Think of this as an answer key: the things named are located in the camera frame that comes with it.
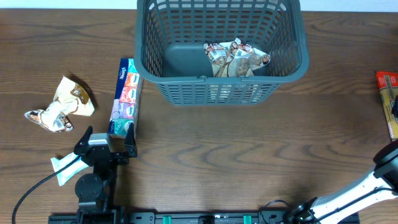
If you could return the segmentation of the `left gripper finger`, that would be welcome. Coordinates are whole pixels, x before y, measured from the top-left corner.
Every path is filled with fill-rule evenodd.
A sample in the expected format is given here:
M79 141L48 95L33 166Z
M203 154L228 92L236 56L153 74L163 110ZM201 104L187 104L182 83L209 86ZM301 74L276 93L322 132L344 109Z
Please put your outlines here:
M124 146L126 148L126 152L128 153L129 157L137 157L137 147L136 147L136 139L134 134L134 123L130 123L125 141Z
M81 139L76 143L74 147L74 153L76 155L80 155L82 153L85 153L86 148L88 147L88 141L90 139L90 136L93 134L93 127L88 126L87 130L85 131L84 135L81 137Z

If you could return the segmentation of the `Kleenex tissue multipack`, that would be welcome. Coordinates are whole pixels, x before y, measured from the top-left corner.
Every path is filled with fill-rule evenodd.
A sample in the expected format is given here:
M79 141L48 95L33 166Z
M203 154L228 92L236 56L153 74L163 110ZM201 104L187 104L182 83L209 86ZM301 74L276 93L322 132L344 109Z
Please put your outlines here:
M131 124L137 129L139 100L143 78L136 70L133 58L122 58L119 64L113 108L108 133L125 138Z

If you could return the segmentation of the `red orange pasta package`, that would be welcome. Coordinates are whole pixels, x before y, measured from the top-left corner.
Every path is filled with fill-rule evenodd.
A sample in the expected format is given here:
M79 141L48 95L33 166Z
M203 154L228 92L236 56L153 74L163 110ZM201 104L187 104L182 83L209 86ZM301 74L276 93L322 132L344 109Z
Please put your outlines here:
M397 73L376 72L376 81L391 141L397 140Z

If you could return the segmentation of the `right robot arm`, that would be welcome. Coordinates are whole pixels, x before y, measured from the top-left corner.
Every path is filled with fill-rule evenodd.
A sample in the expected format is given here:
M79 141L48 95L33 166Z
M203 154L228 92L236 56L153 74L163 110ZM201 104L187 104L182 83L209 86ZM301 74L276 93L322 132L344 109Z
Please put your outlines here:
M299 205L286 221L338 223L375 203L397 198L397 141L381 149L373 161L375 165L361 178L331 195Z

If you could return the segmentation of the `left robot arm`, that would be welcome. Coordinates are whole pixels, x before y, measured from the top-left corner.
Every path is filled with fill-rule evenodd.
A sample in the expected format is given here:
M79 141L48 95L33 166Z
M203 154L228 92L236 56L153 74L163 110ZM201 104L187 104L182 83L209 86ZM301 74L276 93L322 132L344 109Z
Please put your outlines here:
M125 150L114 152L108 133L93 133L89 126L74 148L74 153L93 168L78 179L75 193L78 197L79 223L129 223L124 207L114 205L117 171L137 156L134 124L130 124L124 140Z

